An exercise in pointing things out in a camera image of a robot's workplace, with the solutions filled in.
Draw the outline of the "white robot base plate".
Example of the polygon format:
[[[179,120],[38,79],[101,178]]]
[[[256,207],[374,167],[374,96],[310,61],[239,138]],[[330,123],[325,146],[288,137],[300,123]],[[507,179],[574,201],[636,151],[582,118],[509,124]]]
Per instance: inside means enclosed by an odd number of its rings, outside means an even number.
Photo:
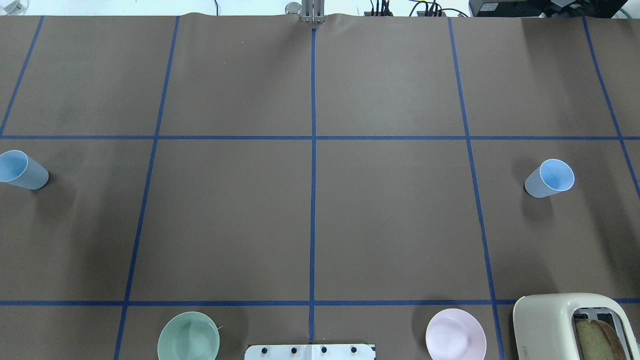
[[[261,344],[249,346],[245,360],[375,360],[374,345],[338,344]]]

